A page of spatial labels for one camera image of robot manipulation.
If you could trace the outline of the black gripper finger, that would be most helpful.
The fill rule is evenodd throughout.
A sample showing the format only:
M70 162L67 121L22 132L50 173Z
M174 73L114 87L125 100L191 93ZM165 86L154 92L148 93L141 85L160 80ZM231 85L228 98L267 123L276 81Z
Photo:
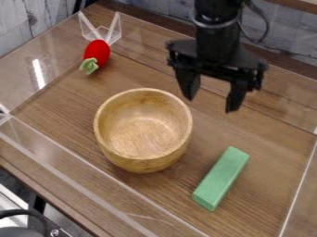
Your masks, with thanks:
M240 110L244 98L248 93L248 81L236 80L231 83L231 91L227 98L225 112L231 113Z
M193 70L177 68L176 77L184 96L192 101L201 88L201 74Z

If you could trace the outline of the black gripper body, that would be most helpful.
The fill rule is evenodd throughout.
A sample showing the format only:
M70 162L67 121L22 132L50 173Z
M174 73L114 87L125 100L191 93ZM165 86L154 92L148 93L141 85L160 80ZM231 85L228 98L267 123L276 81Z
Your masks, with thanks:
M241 23L237 19L225 22L195 22L196 38L166 43L168 64L189 69L205 76L232 83L248 81L248 91L261 88L268 63L241 44Z

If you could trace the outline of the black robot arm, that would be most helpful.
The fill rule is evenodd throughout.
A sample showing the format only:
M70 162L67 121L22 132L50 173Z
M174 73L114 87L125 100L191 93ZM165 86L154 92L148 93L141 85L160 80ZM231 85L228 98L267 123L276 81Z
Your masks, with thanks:
M261 88L269 68L265 59L251 52L241 43L243 10L263 10L252 0L195 0L192 22L196 37L166 44L168 64L174 68L180 89L193 99L201 87L201 77L209 76L231 83L225 111L241 108L249 92Z

